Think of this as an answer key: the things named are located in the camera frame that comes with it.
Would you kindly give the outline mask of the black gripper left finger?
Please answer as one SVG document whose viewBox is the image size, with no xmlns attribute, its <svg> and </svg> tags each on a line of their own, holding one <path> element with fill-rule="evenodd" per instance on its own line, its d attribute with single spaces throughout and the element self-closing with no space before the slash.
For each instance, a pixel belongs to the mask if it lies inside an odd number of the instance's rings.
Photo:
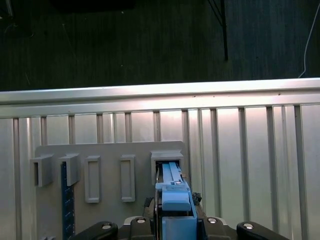
<svg viewBox="0 0 320 240">
<path fill-rule="evenodd" d="M 76 234 L 76 240 L 154 240 L 154 198 L 144 202 L 142 216 L 128 217 L 121 227 L 114 222 L 100 221 Z"/>
</svg>

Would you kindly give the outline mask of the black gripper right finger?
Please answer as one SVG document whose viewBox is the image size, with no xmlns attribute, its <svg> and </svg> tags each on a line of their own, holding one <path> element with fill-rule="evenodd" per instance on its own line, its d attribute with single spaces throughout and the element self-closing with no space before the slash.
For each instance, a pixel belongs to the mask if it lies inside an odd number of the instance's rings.
<svg viewBox="0 0 320 240">
<path fill-rule="evenodd" d="M 206 216 L 200 206 L 200 193 L 193 192 L 192 200 L 197 213 L 198 240 L 287 240 L 286 237 L 252 221 L 240 222 L 236 228 L 232 228 L 222 218 Z"/>
</svg>

